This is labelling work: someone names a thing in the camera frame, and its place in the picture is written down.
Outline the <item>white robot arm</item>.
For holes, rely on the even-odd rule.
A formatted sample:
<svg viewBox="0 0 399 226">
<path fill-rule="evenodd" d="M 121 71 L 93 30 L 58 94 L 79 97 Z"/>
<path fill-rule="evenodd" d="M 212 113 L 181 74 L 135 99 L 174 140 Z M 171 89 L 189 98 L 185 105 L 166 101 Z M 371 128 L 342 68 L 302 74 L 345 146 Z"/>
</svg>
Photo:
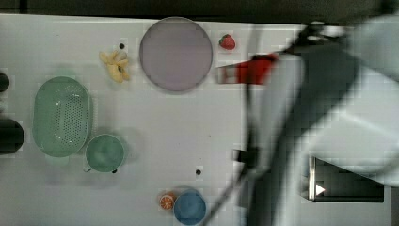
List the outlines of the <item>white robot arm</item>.
<svg viewBox="0 0 399 226">
<path fill-rule="evenodd" d="M 398 17 L 356 24 L 338 41 L 282 54 L 259 109 L 247 182 L 247 226 L 299 226 L 302 202 L 344 193 L 321 159 L 384 186 L 398 184 Z"/>
</svg>

